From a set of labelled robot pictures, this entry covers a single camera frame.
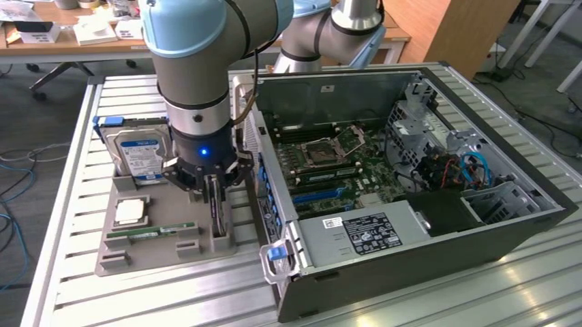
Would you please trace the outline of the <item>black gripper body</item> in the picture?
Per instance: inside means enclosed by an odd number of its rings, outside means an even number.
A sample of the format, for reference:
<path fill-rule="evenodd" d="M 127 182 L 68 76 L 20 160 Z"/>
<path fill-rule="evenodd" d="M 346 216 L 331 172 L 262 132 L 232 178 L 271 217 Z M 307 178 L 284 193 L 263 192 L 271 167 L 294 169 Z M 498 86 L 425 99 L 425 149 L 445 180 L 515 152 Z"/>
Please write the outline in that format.
<path fill-rule="evenodd" d="M 194 136 L 171 128 L 175 152 L 178 155 L 178 167 L 182 174 L 194 178 L 196 168 L 202 168 L 200 174 L 226 175 L 235 178 L 239 175 L 232 145 L 232 128 L 223 127 L 215 133 Z"/>

